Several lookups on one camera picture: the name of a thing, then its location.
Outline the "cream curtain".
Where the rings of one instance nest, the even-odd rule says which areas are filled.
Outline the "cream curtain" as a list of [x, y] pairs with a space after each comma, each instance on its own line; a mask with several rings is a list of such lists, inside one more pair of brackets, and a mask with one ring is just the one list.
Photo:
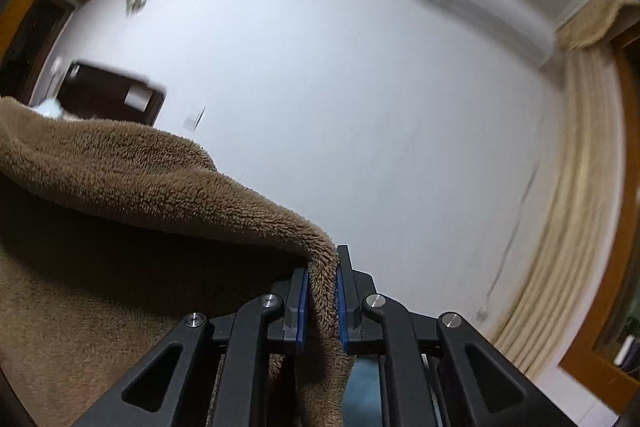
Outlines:
[[588, 0], [556, 33], [562, 58], [560, 165], [534, 261], [491, 339], [534, 381], [580, 313], [620, 212], [622, 109], [608, 33], [639, 0]]

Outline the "white air conditioner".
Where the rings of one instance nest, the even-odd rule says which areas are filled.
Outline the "white air conditioner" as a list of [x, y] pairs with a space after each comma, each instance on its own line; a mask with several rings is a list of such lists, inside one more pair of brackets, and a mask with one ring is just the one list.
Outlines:
[[525, 0], [418, 0], [461, 18], [542, 67], [556, 49], [554, 28]]

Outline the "wooden wardrobe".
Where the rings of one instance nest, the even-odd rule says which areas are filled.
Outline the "wooden wardrobe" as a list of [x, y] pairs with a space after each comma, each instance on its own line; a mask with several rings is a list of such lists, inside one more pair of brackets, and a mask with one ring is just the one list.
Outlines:
[[1, 94], [27, 104], [66, 23], [89, 0], [9, 0], [1, 13]]

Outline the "white wall switch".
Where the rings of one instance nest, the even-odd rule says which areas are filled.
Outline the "white wall switch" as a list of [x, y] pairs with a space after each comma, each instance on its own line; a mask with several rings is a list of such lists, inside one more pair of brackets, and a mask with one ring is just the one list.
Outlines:
[[202, 117], [205, 113], [205, 106], [194, 106], [188, 110], [186, 117], [184, 117], [183, 128], [191, 132], [198, 129]]

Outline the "blue knit sweater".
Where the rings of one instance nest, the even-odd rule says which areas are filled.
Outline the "blue knit sweater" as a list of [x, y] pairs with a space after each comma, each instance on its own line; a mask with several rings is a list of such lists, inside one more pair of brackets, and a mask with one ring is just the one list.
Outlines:
[[385, 361], [383, 355], [359, 355], [350, 372], [343, 397], [345, 426], [385, 426], [383, 417]]

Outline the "white bedding pile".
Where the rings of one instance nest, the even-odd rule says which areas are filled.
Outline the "white bedding pile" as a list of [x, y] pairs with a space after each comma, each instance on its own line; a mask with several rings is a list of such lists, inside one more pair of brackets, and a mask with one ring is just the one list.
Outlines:
[[46, 98], [40, 104], [32, 107], [32, 110], [38, 115], [50, 119], [63, 119], [65, 110], [56, 98]]

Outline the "wall decoration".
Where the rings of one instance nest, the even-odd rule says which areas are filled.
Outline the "wall decoration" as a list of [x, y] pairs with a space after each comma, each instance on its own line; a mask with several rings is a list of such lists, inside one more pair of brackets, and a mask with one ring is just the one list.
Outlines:
[[133, 16], [140, 12], [148, 0], [126, 0], [126, 15]]

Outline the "dark wooden headboard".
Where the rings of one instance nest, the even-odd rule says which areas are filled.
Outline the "dark wooden headboard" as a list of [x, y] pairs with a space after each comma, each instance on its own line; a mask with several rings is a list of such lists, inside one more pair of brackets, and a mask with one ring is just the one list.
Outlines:
[[73, 62], [56, 99], [81, 119], [130, 121], [153, 126], [166, 98], [163, 87], [96, 65]]

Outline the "brown fleece jacket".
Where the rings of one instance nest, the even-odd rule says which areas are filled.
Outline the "brown fleece jacket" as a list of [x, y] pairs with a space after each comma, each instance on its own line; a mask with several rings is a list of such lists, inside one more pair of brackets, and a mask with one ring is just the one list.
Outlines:
[[1, 102], [1, 368], [38, 426], [68, 426], [186, 314], [231, 313], [309, 271], [306, 347], [273, 355], [268, 419], [338, 426], [336, 248], [180, 136]]

